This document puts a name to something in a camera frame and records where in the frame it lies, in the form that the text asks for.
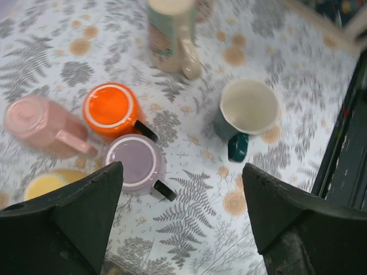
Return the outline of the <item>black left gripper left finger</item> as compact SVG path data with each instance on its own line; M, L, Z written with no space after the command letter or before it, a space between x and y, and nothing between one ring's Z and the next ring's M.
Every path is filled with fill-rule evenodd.
M1 210L1 274L99 274L122 184L113 162Z

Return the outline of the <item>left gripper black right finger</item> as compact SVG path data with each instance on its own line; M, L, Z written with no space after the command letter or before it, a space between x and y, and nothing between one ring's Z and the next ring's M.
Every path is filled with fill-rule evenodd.
M243 168L244 194L268 274L366 274L366 212Z

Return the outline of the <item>lilac mug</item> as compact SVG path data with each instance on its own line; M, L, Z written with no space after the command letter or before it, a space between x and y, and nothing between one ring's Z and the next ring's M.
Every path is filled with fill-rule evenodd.
M123 165L124 193L152 194L174 201L177 197L166 183L166 164L160 148L151 139L128 134L114 140L106 153L104 164L120 161Z

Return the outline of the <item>orange mug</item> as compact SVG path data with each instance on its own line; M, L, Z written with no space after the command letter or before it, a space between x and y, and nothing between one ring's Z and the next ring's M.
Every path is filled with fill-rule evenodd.
M106 143L132 133L152 141L157 135L145 125L146 117L133 91L122 84L107 82L98 85L85 97L83 118Z

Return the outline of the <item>dark teal mug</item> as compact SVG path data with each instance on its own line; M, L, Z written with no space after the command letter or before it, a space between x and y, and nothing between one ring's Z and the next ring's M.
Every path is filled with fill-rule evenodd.
M279 100L265 83L242 78L222 90L213 128L227 143L228 159L241 163L248 151L249 136L271 129L279 112Z

